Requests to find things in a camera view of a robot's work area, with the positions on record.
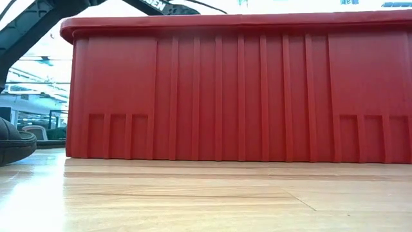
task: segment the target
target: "red plastic crate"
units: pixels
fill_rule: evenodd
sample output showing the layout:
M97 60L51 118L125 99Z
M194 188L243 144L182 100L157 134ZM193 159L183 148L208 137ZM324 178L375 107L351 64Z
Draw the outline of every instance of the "red plastic crate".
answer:
M67 156L412 162L412 11L68 19Z

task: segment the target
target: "plastic crate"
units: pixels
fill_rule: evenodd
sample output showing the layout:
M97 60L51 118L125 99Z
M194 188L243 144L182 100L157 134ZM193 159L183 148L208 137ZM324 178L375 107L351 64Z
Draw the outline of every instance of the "plastic crate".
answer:
M74 18L67 156L412 162L412 11Z

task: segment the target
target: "wooden floor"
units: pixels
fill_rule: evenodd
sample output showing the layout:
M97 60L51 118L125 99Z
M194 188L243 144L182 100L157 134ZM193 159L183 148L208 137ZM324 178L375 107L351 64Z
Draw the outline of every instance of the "wooden floor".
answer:
M0 168L0 231L412 231L412 166L66 159Z

